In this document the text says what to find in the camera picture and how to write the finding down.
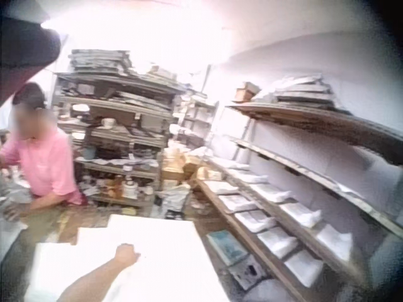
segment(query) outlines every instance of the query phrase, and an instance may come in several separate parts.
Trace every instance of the cup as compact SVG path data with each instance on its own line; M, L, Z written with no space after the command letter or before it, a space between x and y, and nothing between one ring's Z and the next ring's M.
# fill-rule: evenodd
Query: cup
M103 118L102 125L106 129L112 129L116 125L116 120L114 118Z

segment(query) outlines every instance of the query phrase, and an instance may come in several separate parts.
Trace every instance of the dark hair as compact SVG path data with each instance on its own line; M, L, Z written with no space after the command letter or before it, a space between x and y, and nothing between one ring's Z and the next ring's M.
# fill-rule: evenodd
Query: dark hair
M28 110L45 109L45 95L37 83L26 83L13 98L13 105L23 104Z

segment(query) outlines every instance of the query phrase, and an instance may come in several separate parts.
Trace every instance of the blue book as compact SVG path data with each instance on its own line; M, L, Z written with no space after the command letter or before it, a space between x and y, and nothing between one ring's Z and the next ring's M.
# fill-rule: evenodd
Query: blue book
M209 233L207 238L227 266L240 261L248 254L243 245L226 230Z

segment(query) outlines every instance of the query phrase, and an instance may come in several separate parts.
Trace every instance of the woman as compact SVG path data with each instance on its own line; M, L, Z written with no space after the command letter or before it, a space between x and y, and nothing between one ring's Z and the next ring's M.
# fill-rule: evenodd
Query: woman
M30 204L12 204L4 211L8 220L63 201L81 204L74 180L68 136L46 115L45 96L35 83L27 83L13 98L16 133L0 150L0 167L19 164L31 192Z

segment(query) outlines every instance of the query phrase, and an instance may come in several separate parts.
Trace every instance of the forearm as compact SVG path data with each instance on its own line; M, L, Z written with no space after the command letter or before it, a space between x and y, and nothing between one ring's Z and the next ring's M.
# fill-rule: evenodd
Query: forearm
M124 267L114 259L71 284L58 302L100 302Z

